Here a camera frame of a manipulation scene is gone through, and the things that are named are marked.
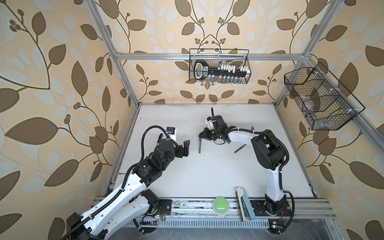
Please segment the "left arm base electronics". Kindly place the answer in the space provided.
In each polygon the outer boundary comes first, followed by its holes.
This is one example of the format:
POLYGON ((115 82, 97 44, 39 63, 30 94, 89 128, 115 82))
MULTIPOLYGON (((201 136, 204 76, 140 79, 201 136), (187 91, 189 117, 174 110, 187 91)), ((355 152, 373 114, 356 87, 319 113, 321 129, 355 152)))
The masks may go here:
POLYGON ((160 221, 165 221, 166 216, 171 214, 172 211, 171 199, 160 199, 152 203, 149 210, 133 219, 135 227, 141 234, 148 234, 153 232, 160 224, 160 221))

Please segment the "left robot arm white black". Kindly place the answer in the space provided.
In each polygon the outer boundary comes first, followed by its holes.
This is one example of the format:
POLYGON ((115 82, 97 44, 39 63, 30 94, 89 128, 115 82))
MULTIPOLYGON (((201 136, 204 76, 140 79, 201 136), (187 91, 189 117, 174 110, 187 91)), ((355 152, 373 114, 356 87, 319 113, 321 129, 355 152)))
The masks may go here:
POLYGON ((189 155, 190 141, 178 145, 175 127, 151 126, 146 132, 152 129, 162 131, 154 151, 148 156, 141 151, 139 162, 127 170, 123 182, 100 203, 81 215, 68 217, 63 240, 107 240, 136 218, 153 216, 161 210, 159 198, 149 186, 175 158, 189 155))

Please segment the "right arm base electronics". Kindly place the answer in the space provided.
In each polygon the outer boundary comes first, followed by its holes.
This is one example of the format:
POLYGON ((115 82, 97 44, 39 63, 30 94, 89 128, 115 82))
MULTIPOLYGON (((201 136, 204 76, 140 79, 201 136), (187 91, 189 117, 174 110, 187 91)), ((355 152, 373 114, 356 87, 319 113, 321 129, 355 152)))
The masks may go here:
POLYGON ((291 225, 295 216, 295 200, 290 203, 286 198, 274 202, 272 200, 251 200, 256 218, 268 220, 268 231, 273 235, 283 234, 291 225))

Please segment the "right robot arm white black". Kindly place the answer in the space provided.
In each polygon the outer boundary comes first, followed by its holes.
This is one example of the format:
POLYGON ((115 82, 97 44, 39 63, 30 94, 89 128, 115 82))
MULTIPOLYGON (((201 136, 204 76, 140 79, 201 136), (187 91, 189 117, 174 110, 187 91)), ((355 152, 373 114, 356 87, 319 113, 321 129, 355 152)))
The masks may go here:
POLYGON ((206 119, 207 127, 199 134, 199 137, 208 141, 222 140, 224 144, 237 142, 253 147, 257 161, 265 169, 267 191, 265 194, 266 211, 275 216, 283 210, 287 203, 288 193, 283 189, 282 169, 289 162, 290 155, 286 146, 271 130, 257 132, 228 127, 220 115, 214 114, 206 119))

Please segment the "green pen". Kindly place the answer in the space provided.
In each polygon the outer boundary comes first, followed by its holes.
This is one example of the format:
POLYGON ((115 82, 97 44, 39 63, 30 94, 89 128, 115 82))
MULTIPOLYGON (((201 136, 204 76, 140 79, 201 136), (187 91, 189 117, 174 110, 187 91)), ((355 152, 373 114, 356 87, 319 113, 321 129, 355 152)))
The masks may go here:
POLYGON ((245 146, 247 146, 247 145, 242 145, 241 147, 239 147, 237 150, 235 150, 234 151, 234 153, 236 154, 236 153, 238 153, 239 151, 241 151, 245 146))
POLYGON ((201 154, 202 149, 202 137, 199 136, 199 154, 201 154))

